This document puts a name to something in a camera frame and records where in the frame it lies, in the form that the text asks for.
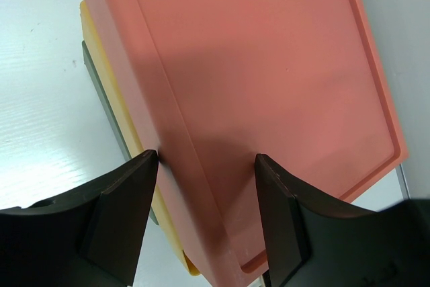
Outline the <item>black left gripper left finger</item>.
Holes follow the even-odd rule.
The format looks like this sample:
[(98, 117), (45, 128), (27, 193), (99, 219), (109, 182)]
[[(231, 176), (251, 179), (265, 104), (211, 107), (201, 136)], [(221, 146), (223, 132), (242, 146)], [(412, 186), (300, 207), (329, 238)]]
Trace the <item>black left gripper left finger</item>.
[(146, 150), (67, 192), (3, 209), (1, 285), (133, 285), (158, 168)]

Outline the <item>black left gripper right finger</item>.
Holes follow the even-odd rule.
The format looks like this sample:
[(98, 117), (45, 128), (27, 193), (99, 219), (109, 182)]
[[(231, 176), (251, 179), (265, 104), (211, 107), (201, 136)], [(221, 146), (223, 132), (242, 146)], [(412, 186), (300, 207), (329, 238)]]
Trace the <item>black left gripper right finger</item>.
[(429, 201), (373, 212), (255, 157), (270, 286), (428, 286)]

